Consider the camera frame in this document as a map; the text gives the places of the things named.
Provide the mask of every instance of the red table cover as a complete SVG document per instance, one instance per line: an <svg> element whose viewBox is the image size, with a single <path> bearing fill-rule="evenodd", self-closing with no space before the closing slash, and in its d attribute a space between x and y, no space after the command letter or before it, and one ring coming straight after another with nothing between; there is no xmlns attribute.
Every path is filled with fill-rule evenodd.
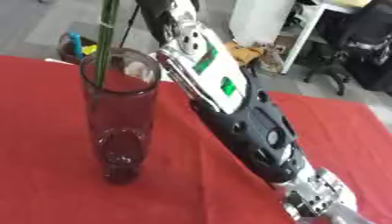
<svg viewBox="0 0 392 224"><path fill-rule="evenodd" d="M292 223L279 198L162 84L150 155L131 185L102 179L76 66L0 58L0 223ZM392 223L392 137L357 103L271 93L315 165Z"/></svg>

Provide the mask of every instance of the dark glass vase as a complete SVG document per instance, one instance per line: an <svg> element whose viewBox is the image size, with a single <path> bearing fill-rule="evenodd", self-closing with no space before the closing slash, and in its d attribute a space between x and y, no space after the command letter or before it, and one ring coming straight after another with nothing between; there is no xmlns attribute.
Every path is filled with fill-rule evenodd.
<svg viewBox="0 0 392 224"><path fill-rule="evenodd" d="M96 57L80 64L87 119L94 151L111 183L137 177L147 155L160 70L149 56L131 49L112 49L101 86L95 78Z"/></svg>

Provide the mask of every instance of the green sticker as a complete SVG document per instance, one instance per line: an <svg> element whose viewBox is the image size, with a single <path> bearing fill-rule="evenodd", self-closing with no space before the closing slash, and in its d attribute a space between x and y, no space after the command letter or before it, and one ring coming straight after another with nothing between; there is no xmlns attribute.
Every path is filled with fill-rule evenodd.
<svg viewBox="0 0 392 224"><path fill-rule="evenodd" d="M203 73L213 63L217 54L216 48L206 40L206 54L201 57L200 61L193 67L193 70L197 74Z"/></svg>
<svg viewBox="0 0 392 224"><path fill-rule="evenodd" d="M225 93L225 95L230 96L237 87L228 77L224 77L220 84L220 89Z"/></svg>

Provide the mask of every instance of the black office chair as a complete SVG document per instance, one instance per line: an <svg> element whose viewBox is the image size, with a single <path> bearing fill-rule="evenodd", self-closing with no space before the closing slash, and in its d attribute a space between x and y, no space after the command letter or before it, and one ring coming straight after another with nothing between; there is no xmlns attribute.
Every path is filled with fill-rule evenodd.
<svg viewBox="0 0 392 224"><path fill-rule="evenodd" d="M313 68L305 77L310 82L314 74L331 76L338 84L338 95L345 92L344 83L350 74L342 66L348 57L361 60L379 59L377 53L389 50L392 32L392 0L373 0L353 15L328 12L318 24L320 35L334 50L334 54Z"/></svg>

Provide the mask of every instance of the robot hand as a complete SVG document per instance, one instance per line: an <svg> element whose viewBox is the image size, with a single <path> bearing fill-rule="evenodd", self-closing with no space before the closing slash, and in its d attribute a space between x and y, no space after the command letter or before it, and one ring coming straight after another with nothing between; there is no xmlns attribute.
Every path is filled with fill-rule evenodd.
<svg viewBox="0 0 392 224"><path fill-rule="evenodd" d="M311 166L256 75L238 67L216 34L196 19L191 1L163 1L165 9L152 10L160 14L139 2L144 15L155 15L146 21L160 38L158 62L189 95L206 126L282 194L294 221L327 216L334 223L371 223L356 213L354 193L336 175Z"/></svg>

